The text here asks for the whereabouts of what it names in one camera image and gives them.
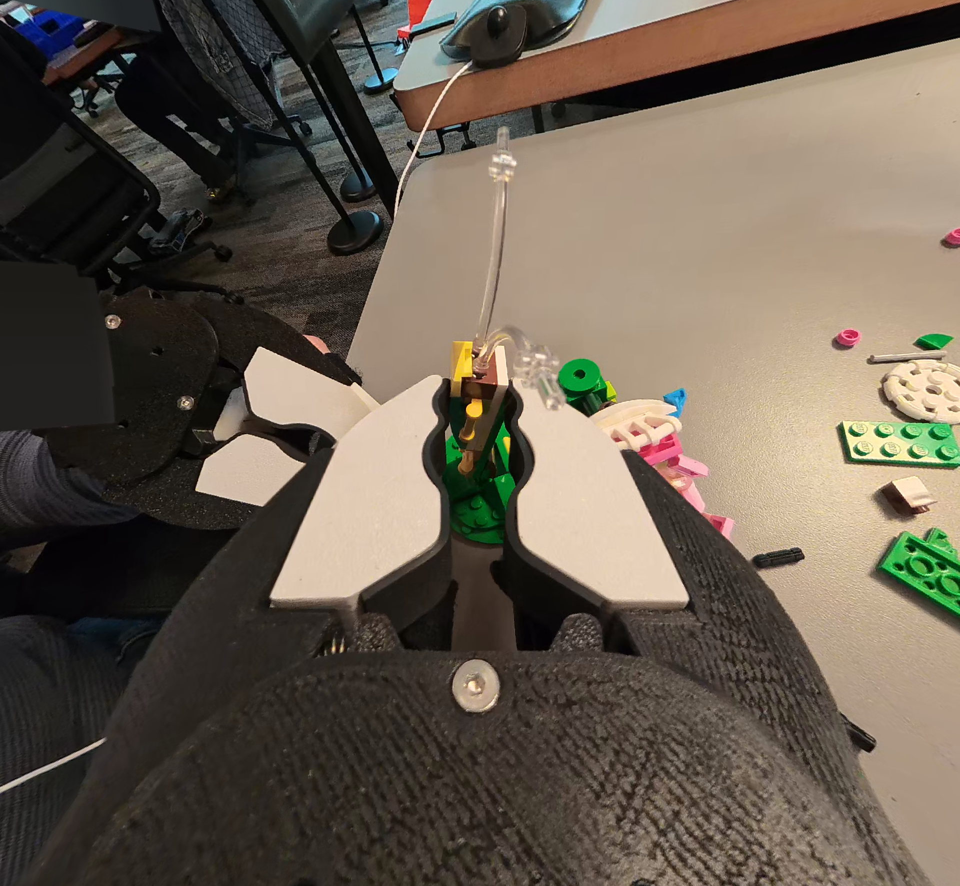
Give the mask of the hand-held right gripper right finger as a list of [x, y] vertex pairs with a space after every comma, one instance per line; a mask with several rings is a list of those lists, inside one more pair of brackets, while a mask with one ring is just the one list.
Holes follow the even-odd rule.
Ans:
[[504, 592], [552, 632], [574, 614], [604, 627], [625, 613], [685, 610], [690, 594], [627, 455], [533, 381], [511, 384]]

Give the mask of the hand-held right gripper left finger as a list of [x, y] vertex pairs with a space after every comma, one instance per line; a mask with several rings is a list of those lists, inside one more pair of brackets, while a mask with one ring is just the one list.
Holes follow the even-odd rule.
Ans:
[[449, 385], [426, 376], [333, 448], [270, 591], [272, 608], [330, 611], [349, 626], [379, 614], [401, 631], [441, 602], [452, 578], [441, 477]]

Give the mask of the green brick leaf model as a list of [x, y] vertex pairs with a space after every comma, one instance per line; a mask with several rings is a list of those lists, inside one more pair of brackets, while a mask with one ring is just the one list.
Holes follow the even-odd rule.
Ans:
[[[567, 404], [583, 415], [593, 416], [617, 403], [616, 390], [594, 360], [571, 359], [558, 372], [558, 385]], [[456, 437], [447, 438], [442, 480], [451, 503], [451, 527], [476, 544], [503, 543], [507, 504], [516, 487], [510, 472], [510, 449], [508, 430], [500, 422], [482, 460], [470, 472], [462, 472], [461, 445]]]

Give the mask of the teal yellow brick insect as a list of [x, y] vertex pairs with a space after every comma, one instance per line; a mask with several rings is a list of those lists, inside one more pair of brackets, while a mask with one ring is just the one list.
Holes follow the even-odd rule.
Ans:
[[451, 351], [449, 427], [461, 451], [457, 472], [469, 480], [486, 469], [512, 378], [534, 389], [549, 410], [566, 404], [558, 359], [552, 352], [534, 345], [519, 328], [493, 324], [506, 248], [510, 183], [517, 169], [509, 128], [501, 126], [497, 131], [488, 166], [494, 220], [481, 311], [474, 340], [455, 343]]

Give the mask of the person's left forearm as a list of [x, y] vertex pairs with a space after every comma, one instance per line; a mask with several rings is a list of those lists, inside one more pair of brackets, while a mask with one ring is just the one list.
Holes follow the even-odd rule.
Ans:
[[104, 485], [79, 469], [61, 469], [46, 440], [1, 433], [1, 535], [45, 537], [62, 529], [133, 520], [138, 511], [104, 498]]

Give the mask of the grey desk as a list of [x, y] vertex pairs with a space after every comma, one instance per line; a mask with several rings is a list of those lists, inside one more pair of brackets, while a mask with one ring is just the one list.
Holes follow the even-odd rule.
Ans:
[[[837, 705], [929, 879], [958, 884], [958, 620], [880, 576], [903, 529], [958, 540], [958, 472], [901, 518], [837, 426], [893, 417], [871, 354], [952, 335], [958, 41], [621, 115], [513, 146], [494, 325], [595, 360], [625, 400], [687, 390], [682, 444]], [[862, 332], [843, 349], [834, 336]]]

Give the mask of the pink white brick flower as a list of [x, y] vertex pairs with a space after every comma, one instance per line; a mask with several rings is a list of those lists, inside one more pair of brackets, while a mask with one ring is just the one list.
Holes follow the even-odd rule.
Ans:
[[632, 451], [652, 467], [698, 513], [730, 539], [735, 522], [707, 512], [697, 483], [709, 476], [709, 468], [686, 456], [680, 434], [679, 408], [666, 400], [606, 402], [590, 416], [620, 450]]

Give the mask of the person's dark trousers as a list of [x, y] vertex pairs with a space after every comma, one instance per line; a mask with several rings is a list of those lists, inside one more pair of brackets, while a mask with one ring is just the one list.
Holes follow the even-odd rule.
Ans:
[[75, 800], [162, 622], [236, 529], [138, 517], [2, 558], [2, 884], [19, 884]]

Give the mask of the green studded brick plate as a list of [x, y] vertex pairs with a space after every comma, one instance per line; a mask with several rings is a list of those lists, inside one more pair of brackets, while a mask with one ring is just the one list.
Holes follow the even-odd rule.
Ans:
[[948, 424], [843, 421], [837, 429], [846, 459], [854, 464], [959, 467], [958, 443]]

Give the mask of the small brown brick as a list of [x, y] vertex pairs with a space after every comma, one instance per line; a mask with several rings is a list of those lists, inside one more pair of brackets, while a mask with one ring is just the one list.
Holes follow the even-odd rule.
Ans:
[[879, 492], [896, 512], [905, 516], [917, 517], [928, 513], [938, 502], [917, 475], [891, 480]]

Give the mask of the mesh back office chair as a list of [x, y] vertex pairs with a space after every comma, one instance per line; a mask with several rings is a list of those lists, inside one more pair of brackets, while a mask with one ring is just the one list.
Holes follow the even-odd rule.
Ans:
[[[129, 65], [115, 102], [146, 135], [182, 160], [222, 203], [236, 190], [237, 141], [223, 121], [232, 117], [260, 129], [279, 126], [258, 78], [203, 0], [154, 0], [160, 31]], [[282, 45], [252, 0], [211, 0], [252, 64], [258, 64], [281, 104], [274, 61]]]

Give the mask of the white round brick plate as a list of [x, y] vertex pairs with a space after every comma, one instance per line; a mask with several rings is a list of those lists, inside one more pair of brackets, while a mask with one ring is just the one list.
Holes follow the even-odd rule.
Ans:
[[959, 366], [933, 358], [895, 365], [882, 379], [894, 410], [930, 424], [959, 424]]

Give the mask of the blue storage bins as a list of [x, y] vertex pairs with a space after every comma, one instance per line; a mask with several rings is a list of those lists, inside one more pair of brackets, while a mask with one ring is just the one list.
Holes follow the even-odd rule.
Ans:
[[14, 28], [43, 54], [47, 61], [74, 45], [75, 38], [84, 30], [86, 20], [60, 11], [41, 8], [19, 22]]

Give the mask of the black round tag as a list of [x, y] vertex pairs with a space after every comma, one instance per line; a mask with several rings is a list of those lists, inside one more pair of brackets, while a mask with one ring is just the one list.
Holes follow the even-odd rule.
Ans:
[[490, 7], [471, 25], [469, 56], [475, 69], [499, 68], [514, 63], [523, 53], [528, 33], [526, 10], [521, 5]]

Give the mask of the grey table with wooden edge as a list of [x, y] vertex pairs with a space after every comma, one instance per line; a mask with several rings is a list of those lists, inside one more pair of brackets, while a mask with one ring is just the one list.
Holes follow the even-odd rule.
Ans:
[[433, 126], [479, 120], [958, 4], [958, 0], [588, 0], [571, 32], [464, 75]]

